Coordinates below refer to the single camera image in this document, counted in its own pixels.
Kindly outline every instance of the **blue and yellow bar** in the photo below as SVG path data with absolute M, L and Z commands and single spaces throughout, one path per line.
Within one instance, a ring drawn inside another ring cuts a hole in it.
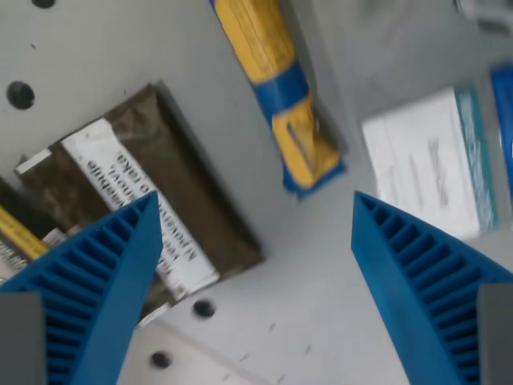
M 284 186 L 306 197 L 345 170 L 318 131 L 313 99 L 278 0 L 210 0 L 281 151 Z

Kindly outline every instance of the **hole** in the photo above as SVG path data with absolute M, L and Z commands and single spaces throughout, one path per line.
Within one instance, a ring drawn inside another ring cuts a hole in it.
M 420 236 L 420 232 L 415 226 L 409 226 L 406 230 L 397 233 L 392 239 L 392 250 L 396 253 L 400 253 L 405 249 L 411 242 Z
M 70 359 L 49 359 L 48 371 L 50 373 L 68 373 L 73 365 Z
M 438 320 L 438 327 L 446 329 L 447 327 L 458 325 L 460 322 L 469 321 L 476 318 L 475 301 L 470 301 L 467 304 L 456 308 L 441 320 Z
M 395 234 L 397 234 L 403 227 L 405 226 L 404 221 L 394 215 L 394 217 L 382 225 L 382 232 L 385 234 L 386 239 L 391 239 Z
M 94 238 L 83 240 L 81 244 L 77 245 L 77 249 L 110 270 L 115 268 L 118 261 L 118 256 L 115 253 L 99 244 Z
M 465 262 L 461 257 L 447 259 L 451 254 L 451 250 L 442 245 L 431 249 L 422 257 L 422 260 L 419 260 L 418 263 L 422 263 L 420 266 L 422 269 L 415 269 L 415 265 L 410 265 L 409 273 L 418 291 L 429 288 L 447 275 L 464 267 Z
M 9 84 L 7 99 L 14 108 L 27 110 L 34 105 L 35 94 L 27 83 L 16 81 Z
M 47 343 L 46 345 L 46 354 L 52 359 L 73 359 L 76 353 L 77 349 L 72 346 L 59 343 Z
M 96 306 L 96 301 L 74 286 L 66 284 L 66 280 L 56 280 L 50 274 L 40 274 L 35 280 L 35 284 L 43 289 L 60 295 L 63 298 L 71 299 L 78 304 L 85 305 L 93 309 Z
M 200 318 L 211 318 L 216 313 L 216 307 L 208 299 L 194 302 L 192 312 Z
M 72 347 L 80 346 L 80 334 L 66 332 L 58 328 L 48 326 L 46 328 L 46 340 L 51 343 L 60 343 L 63 345 L 69 345 Z
M 127 242 L 124 239 L 122 239 L 122 237 L 119 234 L 113 232 L 106 226 L 102 227 L 102 230 L 105 233 L 105 235 L 107 236 L 107 239 L 110 240 L 109 244 L 114 243 L 115 248 L 120 249 L 119 255 L 121 256 L 121 254 L 123 253 L 123 251 L 125 249 L 125 245 L 127 244 Z
M 117 256 L 123 253 L 123 240 L 107 228 L 104 231 L 97 231 L 91 238 Z
M 122 214 L 122 218 L 128 223 L 129 226 L 135 228 L 137 226 L 137 222 L 139 221 L 139 214 L 134 210 L 134 208 L 130 208 Z
M 91 309 L 82 306 L 80 303 L 66 298 L 61 294 L 55 293 L 52 290 L 48 290 L 42 286 L 28 285 L 28 291 L 38 291 L 44 300 L 46 308 L 55 309 L 63 312 L 64 314 L 70 314 L 75 317 L 88 320 L 91 319 Z
M 378 225 L 382 225 L 385 223 L 385 221 L 388 219 L 390 215 L 383 207 L 378 207 L 378 210 L 376 210 L 376 213 L 374 214 L 374 218 L 376 219 L 376 223 Z
M 70 252 L 69 262 L 80 269 L 86 270 L 94 276 L 103 279 L 105 282 L 108 281 L 110 277 L 110 272 L 107 268 L 103 267 L 101 263 L 89 257 L 87 254 L 84 254 L 79 249 L 74 249 Z
M 107 227 L 122 241 L 128 242 L 130 240 L 131 230 L 128 223 L 121 221 L 119 218 L 114 219 L 107 223 Z
M 461 362 L 458 362 L 458 366 L 462 369 L 465 369 L 466 367 L 478 367 L 479 359 L 476 357 L 474 359 L 463 360 Z
M 167 369 L 173 363 L 170 354 L 166 351 L 157 351 L 150 357 L 150 363 L 156 369 Z
M 399 260 L 402 265 L 408 266 L 410 263 L 415 262 L 415 265 L 419 264 L 418 259 L 422 260 L 422 256 L 434 247 L 434 239 L 431 235 L 425 235 L 418 238 L 417 241 L 411 242 L 410 247 L 406 247 L 399 254 Z
M 83 286 L 93 293 L 102 294 L 105 281 L 99 280 L 96 276 L 87 270 L 80 269 L 78 266 L 72 265 L 68 261 L 60 261 L 55 263 L 50 271 L 64 277 L 68 281 L 73 281 L 77 285 Z
M 479 375 L 468 375 L 467 377 L 465 377 L 465 379 L 469 383 L 477 383 L 479 381 Z
M 441 299 L 439 300 L 442 303 L 439 303 L 434 307 L 434 309 L 431 311 L 431 315 L 433 317 L 437 317 L 441 314 L 444 314 L 445 312 L 452 310 L 456 307 L 459 307 L 461 305 L 464 305 L 465 303 L 469 302 L 470 300 L 474 300 L 478 296 L 478 288 L 479 285 L 483 283 L 483 281 L 477 281 L 476 283 L 473 283 L 469 286 L 463 287 L 462 289 L 456 291 L 457 295 L 453 296 L 453 298 L 450 299 Z
M 429 293 L 423 295 L 424 302 L 429 305 L 462 287 L 470 285 L 480 278 L 481 273 L 477 269 L 460 270 L 459 272 L 449 274 L 437 286 L 434 286 Z
M 32 4 L 43 10 L 47 10 L 55 5 L 55 0 L 32 0 Z
M 473 351 L 478 351 L 478 336 L 472 335 L 468 338 L 450 344 L 450 352 L 453 355 L 464 355 Z
M 154 191 L 150 191 L 147 193 L 146 198 L 148 198 L 148 195 L 152 194 Z M 143 211 L 146 209 L 148 203 L 148 199 L 141 199 L 138 203 L 135 204 L 137 209 L 139 210 L 139 215 L 143 213 Z
M 367 206 L 369 211 L 372 211 L 374 209 L 374 207 L 376 207 L 376 204 L 373 203 L 369 198 L 361 197 L 361 199 L 362 199 L 362 202 L 365 204 L 365 206 Z
M 474 322 L 469 322 L 469 325 L 462 326 L 459 330 L 449 334 L 446 336 L 445 340 L 447 342 L 454 341 L 456 339 L 470 337 L 478 333 L 478 328 Z
M 70 315 L 50 308 L 46 309 L 46 324 L 76 333 L 84 333 L 87 328 L 86 324 L 80 318 L 74 319 Z

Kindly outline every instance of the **wrapped item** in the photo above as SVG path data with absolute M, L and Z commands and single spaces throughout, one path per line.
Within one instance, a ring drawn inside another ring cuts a hole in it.
M 210 0 L 248 76 L 283 163 L 283 184 L 307 197 L 345 171 L 319 129 L 313 96 L 277 0 Z
M 262 261 L 153 86 L 53 143 L 17 174 L 67 231 L 156 190 L 164 241 L 157 271 L 175 300 Z
M 0 282 L 47 251 L 46 246 L 0 206 Z
M 0 179 L 0 205 L 48 247 L 66 240 L 57 222 L 3 179 Z
M 463 239 L 511 225 L 513 136 L 495 73 L 363 122 L 382 200 Z

